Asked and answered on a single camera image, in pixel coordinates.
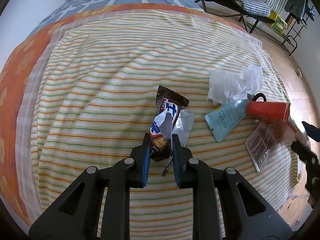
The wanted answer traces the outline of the red paper bag wrapper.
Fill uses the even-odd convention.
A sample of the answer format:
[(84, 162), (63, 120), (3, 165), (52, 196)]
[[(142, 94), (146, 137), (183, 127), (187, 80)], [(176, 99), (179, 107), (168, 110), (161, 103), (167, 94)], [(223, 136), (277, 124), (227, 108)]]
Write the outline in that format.
[(300, 142), (307, 149), (311, 143), (305, 129), (300, 129), (296, 119), (290, 114), (290, 103), (251, 101), (246, 113), (271, 128), (274, 134), (283, 141)]

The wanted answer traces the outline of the light blue tube package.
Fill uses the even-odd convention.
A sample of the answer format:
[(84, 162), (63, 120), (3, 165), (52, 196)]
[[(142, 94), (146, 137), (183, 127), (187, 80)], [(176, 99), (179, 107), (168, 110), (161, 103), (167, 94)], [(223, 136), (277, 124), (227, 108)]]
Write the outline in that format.
[(235, 100), (225, 105), (221, 105), (216, 110), (205, 115), (205, 120), (217, 142), (223, 141), (227, 135), (240, 123), (246, 116), (246, 108), (251, 101), (262, 98), (267, 101), (263, 93), (254, 96), (248, 95), (247, 99)]

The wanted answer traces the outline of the crumpled clear plastic wrap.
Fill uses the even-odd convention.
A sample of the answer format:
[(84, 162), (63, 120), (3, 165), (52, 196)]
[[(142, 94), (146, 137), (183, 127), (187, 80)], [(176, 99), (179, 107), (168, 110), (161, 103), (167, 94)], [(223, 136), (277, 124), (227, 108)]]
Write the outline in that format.
[(250, 63), (239, 75), (226, 70), (214, 69), (209, 72), (207, 99), (213, 104), (225, 105), (232, 101), (247, 99), (255, 95), (264, 84), (263, 68)]

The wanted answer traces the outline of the brown blue candy wrapper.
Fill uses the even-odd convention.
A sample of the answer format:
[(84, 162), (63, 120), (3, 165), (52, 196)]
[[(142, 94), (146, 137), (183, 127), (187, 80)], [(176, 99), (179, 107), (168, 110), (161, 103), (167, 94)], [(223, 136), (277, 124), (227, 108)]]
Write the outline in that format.
[(150, 157), (159, 162), (172, 155), (172, 133), (180, 111), (189, 105), (189, 100), (175, 91), (160, 85), (156, 95), (156, 117), (150, 135)]

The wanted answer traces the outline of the white printed label sheet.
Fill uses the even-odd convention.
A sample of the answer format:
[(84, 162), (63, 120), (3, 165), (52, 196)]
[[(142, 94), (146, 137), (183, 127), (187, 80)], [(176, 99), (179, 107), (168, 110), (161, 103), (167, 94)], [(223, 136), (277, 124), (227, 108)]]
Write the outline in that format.
[(258, 173), (266, 165), (268, 156), (279, 143), (276, 126), (260, 123), (246, 139), (245, 146)]

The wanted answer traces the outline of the black metal rack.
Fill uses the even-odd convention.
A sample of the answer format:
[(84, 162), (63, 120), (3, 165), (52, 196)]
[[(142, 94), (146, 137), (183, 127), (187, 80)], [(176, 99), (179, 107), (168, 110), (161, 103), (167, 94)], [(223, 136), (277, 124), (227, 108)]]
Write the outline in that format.
[(298, 48), (298, 38), (301, 37), (301, 31), (308, 27), (308, 21), (315, 20), (315, 6), (312, 4), (311, 0), (262, 1), (265, 2), (271, 10), (274, 10), (279, 14), (287, 23), (287, 29), (282, 35), (273, 31), (282, 38), (280, 45), (287, 50), (290, 56), (292, 56)]

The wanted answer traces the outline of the yellow green crate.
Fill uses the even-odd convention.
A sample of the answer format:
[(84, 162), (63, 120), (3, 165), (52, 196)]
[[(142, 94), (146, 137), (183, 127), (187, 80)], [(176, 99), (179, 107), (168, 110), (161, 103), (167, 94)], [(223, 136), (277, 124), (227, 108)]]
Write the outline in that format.
[(274, 22), (268, 23), (267, 25), (276, 33), (282, 35), (284, 31), (287, 29), (287, 23), (274, 10), (271, 10), (269, 19), (274, 20)]

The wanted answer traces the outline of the black folding chair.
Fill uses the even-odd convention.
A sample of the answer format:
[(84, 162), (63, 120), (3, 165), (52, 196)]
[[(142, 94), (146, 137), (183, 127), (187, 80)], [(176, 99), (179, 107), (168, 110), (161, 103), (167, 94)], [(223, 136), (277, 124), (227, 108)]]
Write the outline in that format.
[(250, 34), (253, 33), (253, 30), (256, 28), (259, 22), (274, 22), (274, 20), (269, 19), (269, 17), (256, 16), (245, 12), (241, 7), (241, 3), (234, 0), (196, 0), (195, 2), (201, 2), (204, 11), (207, 11), (206, 2), (214, 2), (223, 7), (227, 7), (228, 9), (236, 11), (240, 15), (239, 21), (244, 23), (245, 30)]

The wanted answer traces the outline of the striped cream towel blanket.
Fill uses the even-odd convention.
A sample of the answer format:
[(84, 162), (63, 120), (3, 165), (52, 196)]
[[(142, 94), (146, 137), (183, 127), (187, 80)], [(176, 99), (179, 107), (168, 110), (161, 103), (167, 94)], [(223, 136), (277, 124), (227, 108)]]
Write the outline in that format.
[(279, 209), (298, 182), (297, 156), (277, 146), (258, 173), (245, 141), (257, 122), (246, 117), (217, 142), (205, 116), (209, 73), (263, 71), (270, 101), (289, 97), (261, 41), (245, 31), (182, 12), (141, 9), (38, 31), (28, 48), (41, 49), (18, 111), (16, 163), (20, 197), (34, 222), (87, 167), (106, 168), (129, 156), (156, 116), (164, 85), (189, 99), (195, 123), (187, 142), (215, 168), (235, 167)]

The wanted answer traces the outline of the blue checked chair cushion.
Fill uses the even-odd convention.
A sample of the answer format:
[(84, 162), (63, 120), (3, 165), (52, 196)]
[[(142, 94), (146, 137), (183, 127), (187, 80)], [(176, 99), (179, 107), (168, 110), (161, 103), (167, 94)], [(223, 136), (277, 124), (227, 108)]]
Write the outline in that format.
[(249, 14), (269, 17), (271, 8), (262, 0), (234, 0), (241, 3), (242, 9)]

